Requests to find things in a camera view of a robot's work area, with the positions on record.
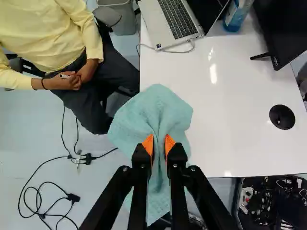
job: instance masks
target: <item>teal towel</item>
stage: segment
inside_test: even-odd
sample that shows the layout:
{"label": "teal towel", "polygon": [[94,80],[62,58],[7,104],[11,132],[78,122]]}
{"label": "teal towel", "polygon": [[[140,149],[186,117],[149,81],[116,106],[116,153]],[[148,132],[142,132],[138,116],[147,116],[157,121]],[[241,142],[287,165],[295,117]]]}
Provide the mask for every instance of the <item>teal towel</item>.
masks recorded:
{"label": "teal towel", "polygon": [[[155,84],[131,98],[115,114],[108,132],[110,140],[129,158],[135,147],[153,134],[154,163],[148,183],[147,224],[170,211],[170,187],[165,166],[165,136],[181,142],[187,155],[190,146],[185,135],[193,109],[167,87]],[[132,192],[125,204],[131,206]]]}

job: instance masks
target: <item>blue bottle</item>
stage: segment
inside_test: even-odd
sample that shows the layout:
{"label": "blue bottle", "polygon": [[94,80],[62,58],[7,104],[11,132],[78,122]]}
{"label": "blue bottle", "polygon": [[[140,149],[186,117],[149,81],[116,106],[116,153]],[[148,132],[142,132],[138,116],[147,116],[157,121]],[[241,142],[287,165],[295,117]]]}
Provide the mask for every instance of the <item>blue bottle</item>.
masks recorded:
{"label": "blue bottle", "polygon": [[254,0],[232,0],[223,19],[225,30],[237,32],[246,18]]}

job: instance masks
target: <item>laptop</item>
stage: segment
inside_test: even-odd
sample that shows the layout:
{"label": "laptop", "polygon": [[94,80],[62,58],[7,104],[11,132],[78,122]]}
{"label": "laptop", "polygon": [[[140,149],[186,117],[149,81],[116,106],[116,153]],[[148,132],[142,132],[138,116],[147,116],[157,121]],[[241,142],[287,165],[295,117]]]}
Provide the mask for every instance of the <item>laptop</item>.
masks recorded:
{"label": "laptop", "polygon": [[138,2],[155,50],[205,36],[229,0],[141,0]]}

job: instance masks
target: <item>monitor stand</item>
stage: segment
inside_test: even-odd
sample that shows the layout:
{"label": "monitor stand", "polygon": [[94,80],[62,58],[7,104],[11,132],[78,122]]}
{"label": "monitor stand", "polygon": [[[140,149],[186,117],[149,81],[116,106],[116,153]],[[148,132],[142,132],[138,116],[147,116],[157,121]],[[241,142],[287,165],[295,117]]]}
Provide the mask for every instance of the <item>monitor stand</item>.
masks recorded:
{"label": "monitor stand", "polygon": [[261,58],[266,58],[266,57],[270,57],[271,55],[269,54],[269,52],[266,52],[266,53],[263,53],[263,54],[259,54],[259,55],[256,55],[256,56],[252,56],[250,57],[251,60],[258,60],[258,59],[261,59]]}

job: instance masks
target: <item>black cable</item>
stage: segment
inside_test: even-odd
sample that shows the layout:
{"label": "black cable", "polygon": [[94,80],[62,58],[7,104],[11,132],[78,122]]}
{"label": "black cable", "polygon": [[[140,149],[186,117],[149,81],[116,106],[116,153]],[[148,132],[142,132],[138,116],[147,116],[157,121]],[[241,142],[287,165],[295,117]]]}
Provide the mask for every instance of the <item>black cable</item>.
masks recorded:
{"label": "black cable", "polygon": [[[72,159],[76,160],[76,158],[74,158],[72,155],[71,155],[71,152],[68,150],[68,148],[66,147],[65,145],[65,141],[64,141],[64,138],[63,138],[63,133],[64,133],[64,116],[65,116],[65,107],[63,109],[63,116],[62,116],[62,127],[61,127],[61,139],[62,139],[62,143],[63,143],[63,146],[64,148],[66,149],[66,151],[68,152],[68,156],[61,156],[61,157],[55,157],[55,158],[52,158],[50,160],[47,160],[45,162],[43,162],[42,164],[40,164],[38,166],[38,168],[34,171],[34,173],[30,176],[30,178],[28,179],[28,181],[25,183],[25,185],[23,186],[21,192],[20,192],[20,195],[19,195],[19,199],[18,199],[18,212],[19,212],[19,215],[22,217],[22,218],[30,218],[34,215],[38,215],[40,220],[47,226],[47,228],[49,228],[50,230],[52,230],[52,228],[44,221],[44,219],[46,218],[46,216],[54,216],[54,217],[61,217],[61,219],[56,223],[56,228],[55,230],[57,230],[58,228],[58,224],[63,220],[63,219],[68,219],[71,223],[73,223],[73,225],[76,227],[76,229],[78,229],[78,226],[76,225],[76,223],[70,219],[69,217],[67,217],[67,215],[69,214],[69,212],[71,211],[72,209],[72,206],[75,202],[78,202],[80,200],[80,198],[78,198],[79,200],[76,201],[76,195],[73,195],[73,194],[68,194],[65,192],[64,189],[62,189],[60,186],[58,186],[57,184],[53,183],[53,182],[50,182],[50,181],[47,181],[47,182],[43,182],[39,187],[38,189],[36,189],[35,187],[33,186],[30,186],[30,187],[27,187],[26,186],[28,185],[28,183],[30,182],[30,180],[34,177],[34,175],[37,173],[37,171],[43,166],[45,165],[46,163],[50,162],[50,161],[54,161],[54,160],[57,160],[57,159],[61,159],[61,158],[67,158],[67,159],[70,159],[70,161],[72,163],[75,163],[77,164],[76,162],[73,162]],[[77,151],[76,151],[76,145],[78,143],[78,140],[79,140],[79,125],[78,125],[78,120],[76,118],[76,126],[77,126],[77,139],[76,139],[76,142],[74,144],[74,152],[75,154],[77,155]],[[110,154],[111,152],[117,150],[118,148],[114,148],[104,154],[102,154],[101,156],[98,156],[98,157],[91,157],[90,154],[85,154],[85,155],[81,155],[81,156],[84,156],[85,158],[84,159],[80,159],[81,161],[87,161],[88,157],[90,157],[90,161],[92,160],[96,160],[96,159],[99,159],[101,157],[104,157],[108,154]],[[41,208],[41,205],[42,205],[42,195],[40,193],[40,189],[42,188],[43,185],[45,184],[52,184],[53,186],[57,187],[58,189],[60,189],[64,194],[65,196],[67,197],[61,197],[59,199],[57,199],[45,212],[42,212],[40,213],[39,210]],[[36,199],[35,199],[35,204],[36,204],[36,210],[32,210],[32,208],[29,207],[29,205],[27,204],[26,202],[26,193],[27,191],[29,191],[30,189],[33,189],[36,191]],[[24,205],[28,208],[28,210],[32,213],[31,215],[29,216],[25,216],[21,213],[21,210],[20,210],[20,202],[21,202],[21,197],[23,196],[23,200],[24,200]],[[55,204],[57,204],[59,201],[63,200],[63,199],[67,199],[67,200],[71,200],[71,207],[70,209],[66,212],[65,215],[56,215],[56,214],[48,214],[48,212],[55,206]]]}
{"label": "black cable", "polygon": [[[61,220],[63,220],[63,219],[68,219],[69,221],[71,221],[71,222],[74,224],[74,226],[76,227],[76,229],[78,229],[77,225],[73,222],[73,220],[71,220],[70,218],[67,217],[67,214],[68,214],[68,212],[71,210],[71,208],[70,208],[70,210],[65,214],[65,216],[63,216],[63,215],[48,214],[48,212],[55,206],[56,203],[58,203],[60,200],[67,199],[67,197],[62,197],[62,198],[59,198],[58,200],[56,200],[56,201],[51,205],[51,207],[49,207],[49,208],[47,209],[47,211],[45,211],[44,213],[40,213],[40,212],[39,212],[39,210],[40,210],[40,208],[41,208],[41,205],[42,205],[42,195],[41,195],[41,193],[39,192],[39,190],[40,190],[40,188],[41,188],[44,184],[52,184],[52,185],[56,186],[57,188],[59,188],[66,196],[68,196],[68,194],[65,192],[64,189],[62,189],[60,186],[58,186],[57,184],[55,184],[55,183],[53,183],[53,182],[44,182],[44,183],[42,183],[42,184],[39,186],[38,189],[36,189],[36,188],[33,187],[33,186],[30,186],[30,187],[28,187],[28,188],[25,189],[25,187],[26,187],[27,184],[30,182],[30,180],[33,178],[33,176],[37,173],[37,171],[38,171],[44,164],[46,164],[46,163],[48,163],[48,162],[50,162],[50,161],[54,161],[54,160],[57,160],[57,159],[61,159],[61,158],[67,158],[67,156],[55,157],[55,158],[52,158],[52,159],[50,159],[50,160],[48,160],[48,161],[43,162],[43,163],[40,164],[40,166],[34,171],[34,173],[30,176],[30,178],[29,178],[28,181],[25,183],[25,185],[23,186],[23,188],[22,188],[22,190],[21,190],[21,192],[20,192],[19,199],[18,199],[18,212],[19,212],[19,215],[20,215],[22,218],[25,218],[25,219],[30,218],[30,217],[32,217],[32,216],[34,216],[34,215],[38,215],[39,218],[41,219],[41,221],[42,221],[50,230],[52,230],[52,228],[43,220],[46,216],[59,216],[59,217],[61,216],[62,218],[57,222],[57,225],[58,225],[58,223],[59,223]],[[27,191],[28,191],[29,189],[33,189],[33,190],[36,191],[36,210],[35,210],[35,211],[32,210],[32,209],[29,207],[29,205],[27,204],[26,199],[25,199],[26,193],[27,193]],[[20,210],[20,202],[21,202],[21,197],[22,197],[22,195],[23,195],[23,198],[24,198],[24,205],[28,208],[28,210],[29,210],[30,212],[32,212],[32,214],[29,215],[29,216],[25,216],[25,215],[23,215],[23,214],[21,213],[21,210]]]}
{"label": "black cable", "polygon": [[113,152],[113,151],[115,151],[115,150],[118,150],[118,148],[111,149],[109,152],[106,152],[106,153],[102,154],[102,155],[99,156],[99,157],[92,157],[92,160],[96,160],[96,159],[99,159],[99,158],[101,158],[101,157],[104,157],[104,156],[110,154],[111,152]]}

